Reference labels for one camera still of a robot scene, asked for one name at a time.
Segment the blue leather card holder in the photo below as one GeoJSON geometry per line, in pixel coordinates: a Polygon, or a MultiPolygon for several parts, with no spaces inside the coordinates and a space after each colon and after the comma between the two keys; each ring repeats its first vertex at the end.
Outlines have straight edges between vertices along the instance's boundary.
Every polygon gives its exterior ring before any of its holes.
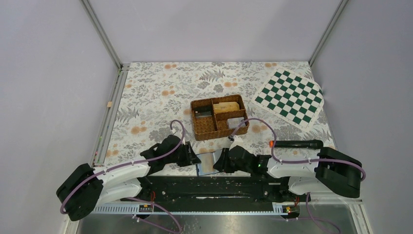
{"type": "Polygon", "coordinates": [[[214,169],[214,164],[218,161],[220,153],[201,153],[197,157],[200,159],[200,163],[196,165],[197,176],[208,176],[217,174],[219,171],[214,169]]]}

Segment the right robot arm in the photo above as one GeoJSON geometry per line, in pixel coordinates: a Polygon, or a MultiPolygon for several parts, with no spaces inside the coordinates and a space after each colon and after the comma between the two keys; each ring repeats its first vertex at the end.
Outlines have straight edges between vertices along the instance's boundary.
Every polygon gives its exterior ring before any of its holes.
{"type": "Polygon", "coordinates": [[[358,198],[366,174],[362,164],[330,147],[322,147],[314,158],[288,163],[271,155],[254,155],[241,146],[224,148],[213,168],[223,173],[242,171],[251,177],[280,179],[279,193],[287,201],[297,195],[331,191],[358,198]]]}

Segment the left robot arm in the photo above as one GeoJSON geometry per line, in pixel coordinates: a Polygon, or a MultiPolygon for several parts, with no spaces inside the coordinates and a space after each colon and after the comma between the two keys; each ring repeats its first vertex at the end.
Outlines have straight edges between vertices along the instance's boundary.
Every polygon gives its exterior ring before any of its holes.
{"type": "Polygon", "coordinates": [[[70,220],[78,221],[96,207],[115,200],[127,197],[146,200],[151,188],[141,179],[163,170],[165,165],[171,163],[185,167],[199,164],[201,160],[189,142],[184,143],[181,138],[169,135],[130,162],[101,168],[81,164],[56,191],[62,204],[61,211],[70,220]]]}

